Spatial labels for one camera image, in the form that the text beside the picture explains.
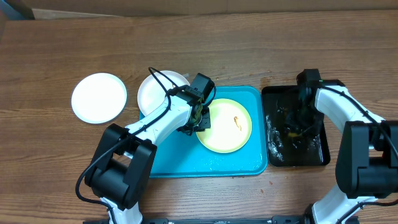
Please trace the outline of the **white plate with sauce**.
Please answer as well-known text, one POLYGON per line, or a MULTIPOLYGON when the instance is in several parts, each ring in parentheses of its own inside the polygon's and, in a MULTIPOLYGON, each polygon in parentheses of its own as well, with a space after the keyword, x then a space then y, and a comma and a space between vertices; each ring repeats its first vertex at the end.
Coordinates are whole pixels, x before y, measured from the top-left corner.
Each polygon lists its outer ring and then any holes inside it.
POLYGON ((90 124, 102 124, 116 118, 127 102, 124 83, 110 73, 94 73, 82 79, 71 97, 74 114, 90 124))

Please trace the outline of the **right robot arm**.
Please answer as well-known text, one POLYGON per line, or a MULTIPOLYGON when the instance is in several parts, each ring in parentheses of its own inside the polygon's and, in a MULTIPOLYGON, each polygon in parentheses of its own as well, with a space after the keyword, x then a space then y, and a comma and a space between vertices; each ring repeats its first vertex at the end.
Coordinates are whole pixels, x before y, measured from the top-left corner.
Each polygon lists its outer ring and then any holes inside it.
POLYGON ((365 206, 391 207, 384 198, 397 192, 397 121, 370 112, 339 80, 323 80, 317 69, 296 77, 298 103, 285 127, 295 136, 317 136, 328 117, 341 131, 336 185, 306 208, 301 223, 357 223, 365 206))

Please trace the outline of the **yellow plate with sauce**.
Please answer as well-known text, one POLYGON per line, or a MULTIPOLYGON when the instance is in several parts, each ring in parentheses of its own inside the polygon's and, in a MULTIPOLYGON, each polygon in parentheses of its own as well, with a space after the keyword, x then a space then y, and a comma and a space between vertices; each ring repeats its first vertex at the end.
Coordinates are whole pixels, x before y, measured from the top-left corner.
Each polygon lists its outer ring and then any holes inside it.
POLYGON ((217 153, 231 153, 242 148, 252 132, 247 109, 237 101, 221 98, 209 105, 211 127, 197 132, 199 141, 217 153))

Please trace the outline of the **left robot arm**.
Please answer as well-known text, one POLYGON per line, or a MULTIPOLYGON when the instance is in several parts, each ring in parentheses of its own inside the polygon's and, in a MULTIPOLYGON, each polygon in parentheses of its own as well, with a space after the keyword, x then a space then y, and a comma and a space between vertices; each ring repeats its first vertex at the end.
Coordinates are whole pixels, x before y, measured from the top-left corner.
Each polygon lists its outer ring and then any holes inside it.
POLYGON ((76 196, 106 207, 108 223, 141 223, 138 202, 159 144, 175 130, 191 135, 209 128, 207 98, 206 93, 168 93, 158 108, 136 123, 108 126, 76 182, 76 196))

